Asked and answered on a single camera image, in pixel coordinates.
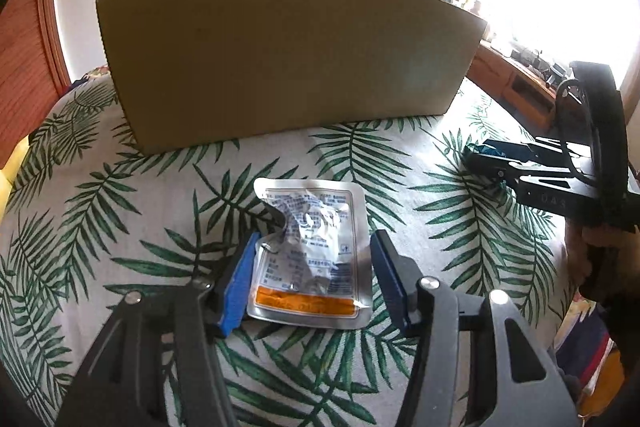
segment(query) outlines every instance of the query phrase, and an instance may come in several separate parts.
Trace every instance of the barcode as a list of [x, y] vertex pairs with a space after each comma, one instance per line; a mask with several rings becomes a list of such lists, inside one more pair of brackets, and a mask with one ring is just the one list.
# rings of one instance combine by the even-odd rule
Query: barcode
[[351, 263], [334, 264], [330, 277], [329, 295], [353, 295], [353, 272]]

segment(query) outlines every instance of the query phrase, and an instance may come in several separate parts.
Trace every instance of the red wooden panel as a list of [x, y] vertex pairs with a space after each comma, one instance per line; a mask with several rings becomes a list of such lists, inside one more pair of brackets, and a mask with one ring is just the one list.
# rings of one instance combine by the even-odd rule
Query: red wooden panel
[[38, 0], [9, 0], [0, 12], [0, 168], [57, 100], [42, 42]]

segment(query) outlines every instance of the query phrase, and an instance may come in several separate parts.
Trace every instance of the colorful fabric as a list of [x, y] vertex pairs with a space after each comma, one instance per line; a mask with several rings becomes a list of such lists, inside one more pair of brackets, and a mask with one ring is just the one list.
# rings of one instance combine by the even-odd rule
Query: colorful fabric
[[[219, 103], [211, 100], [211, 110]], [[215, 277], [245, 230], [274, 229], [254, 196], [260, 176], [359, 183], [371, 230], [388, 230], [424, 273], [459, 291], [503, 288], [548, 346], [562, 302], [568, 305], [562, 219], [519, 206], [504, 186], [466, 171], [464, 146], [488, 137], [529, 138], [465, 80], [440, 117], [336, 124], [143, 156], [108, 72], [98, 72], [55, 105], [18, 172], [0, 226], [0, 359], [52, 425], [124, 294]], [[238, 419], [260, 426], [395, 423], [416, 339], [391, 325], [377, 284], [373, 307], [363, 330], [246, 320], [217, 342]], [[177, 390], [173, 368], [168, 346], [163, 370]], [[179, 399], [171, 407], [179, 423]]]

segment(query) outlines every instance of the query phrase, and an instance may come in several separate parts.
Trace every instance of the blue gripper pad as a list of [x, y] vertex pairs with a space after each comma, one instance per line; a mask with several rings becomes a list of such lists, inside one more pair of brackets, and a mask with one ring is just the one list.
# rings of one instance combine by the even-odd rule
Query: blue gripper pad
[[236, 329], [244, 317], [254, 272], [255, 245], [259, 239], [260, 233], [254, 232], [244, 247], [236, 250], [214, 288], [214, 292], [218, 293], [218, 305], [222, 306], [218, 310], [218, 327], [222, 337], [227, 337]]
[[[406, 334], [411, 328], [408, 296], [404, 284], [396, 271], [396, 261], [399, 259], [398, 252], [385, 230], [376, 230], [371, 235], [370, 250], [373, 270], [376, 272], [378, 284], [385, 299], [386, 310], [389, 313], [389, 317], [391, 317], [391, 323], [402, 334]], [[415, 283], [422, 275], [417, 265], [415, 269], [417, 269], [417, 272], [415, 272], [415, 279], [413, 279], [414, 291]]]

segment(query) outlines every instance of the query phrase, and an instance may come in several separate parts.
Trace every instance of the metal screw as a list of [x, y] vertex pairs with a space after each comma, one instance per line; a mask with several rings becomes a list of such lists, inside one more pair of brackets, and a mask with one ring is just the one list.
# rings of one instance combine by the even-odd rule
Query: metal screw
[[493, 290], [489, 293], [489, 298], [496, 304], [507, 304], [509, 302], [509, 296], [502, 290]]
[[124, 301], [127, 304], [138, 304], [140, 301], [142, 301], [142, 293], [140, 293], [139, 291], [129, 292], [124, 296]]
[[203, 279], [202, 277], [196, 277], [196, 279], [194, 279], [193, 281], [191, 281], [191, 284], [193, 284], [193, 286], [195, 288], [197, 288], [198, 290], [208, 290], [209, 288], [211, 288], [211, 283], [209, 281], [207, 281], [206, 279]]
[[440, 281], [438, 281], [435, 277], [423, 277], [420, 279], [420, 286], [422, 286], [425, 290], [435, 290], [439, 288]]

